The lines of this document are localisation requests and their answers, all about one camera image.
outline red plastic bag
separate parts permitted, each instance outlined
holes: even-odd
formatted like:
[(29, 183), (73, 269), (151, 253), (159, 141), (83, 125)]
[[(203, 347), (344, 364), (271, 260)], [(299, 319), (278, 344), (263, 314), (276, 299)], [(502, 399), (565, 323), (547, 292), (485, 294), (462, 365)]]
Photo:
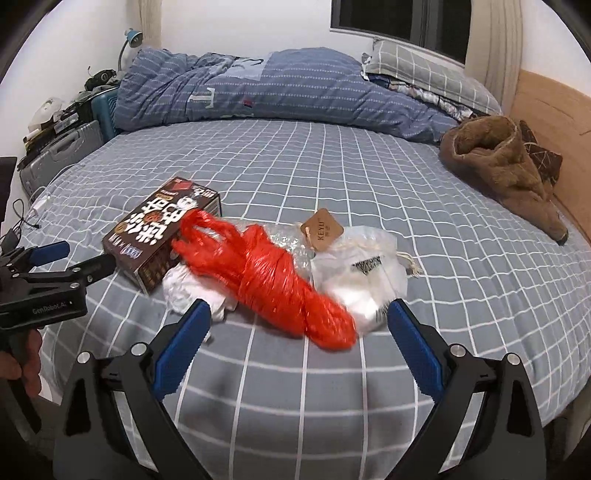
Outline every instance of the red plastic bag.
[[(195, 227), (213, 230), (222, 240)], [(330, 350), (355, 344), (353, 317), (302, 279), (291, 255), (275, 246), (260, 225), (250, 225), (241, 235), (232, 224), (191, 210), (180, 230), (184, 240), (174, 240), (173, 248), (195, 275), (217, 278), (239, 302), (293, 336), (307, 335)]]

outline human hand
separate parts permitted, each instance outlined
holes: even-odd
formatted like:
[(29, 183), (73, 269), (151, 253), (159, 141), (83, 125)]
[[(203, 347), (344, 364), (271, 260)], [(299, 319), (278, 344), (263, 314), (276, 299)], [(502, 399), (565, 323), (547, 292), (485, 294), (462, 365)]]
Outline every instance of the human hand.
[(36, 397), (41, 392), (41, 334), (38, 330), (29, 331), (27, 337), (27, 362), (21, 367), (17, 360), (6, 352), (0, 352), (0, 378), (17, 380), (22, 377), (29, 397)]

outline brown fuzzy garment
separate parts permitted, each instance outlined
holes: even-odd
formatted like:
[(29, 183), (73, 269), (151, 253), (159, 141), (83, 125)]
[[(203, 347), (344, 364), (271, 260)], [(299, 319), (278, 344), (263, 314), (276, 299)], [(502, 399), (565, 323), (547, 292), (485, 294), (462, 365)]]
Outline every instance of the brown fuzzy garment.
[(443, 136), (439, 159), (468, 185), (564, 245), (569, 232), (513, 120), (486, 116), (460, 124)]

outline white wall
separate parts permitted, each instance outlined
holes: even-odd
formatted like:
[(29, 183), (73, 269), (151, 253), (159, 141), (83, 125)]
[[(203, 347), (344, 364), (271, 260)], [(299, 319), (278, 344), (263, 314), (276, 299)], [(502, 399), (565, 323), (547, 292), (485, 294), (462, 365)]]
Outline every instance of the white wall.
[[(25, 155), (22, 138), (41, 104), (51, 96), (71, 100), (91, 73), (117, 69), (127, 27), (139, 27), (135, 0), (62, 0), (26, 40), (0, 84), (0, 155)], [(12, 179), (4, 233), (16, 221), (12, 201), (25, 199)]]
[(591, 96), (591, 62), (560, 17), (542, 0), (521, 0), (521, 68)]
[(331, 4), (330, 0), (165, 0), (162, 47), (175, 53), (212, 51), (245, 57), (306, 47), (329, 47), (358, 60), (363, 52), (371, 53), (370, 35), (330, 30)]

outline blue comforter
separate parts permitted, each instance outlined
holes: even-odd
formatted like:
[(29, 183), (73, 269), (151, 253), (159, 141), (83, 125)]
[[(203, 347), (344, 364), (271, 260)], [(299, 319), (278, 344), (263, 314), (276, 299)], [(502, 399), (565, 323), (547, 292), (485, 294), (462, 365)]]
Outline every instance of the blue comforter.
[(128, 131), (232, 117), (321, 121), (420, 142), (439, 142), (457, 125), (436, 108), (363, 80), (358, 61), (329, 48), (252, 59), (145, 48), (115, 109), (116, 126)]

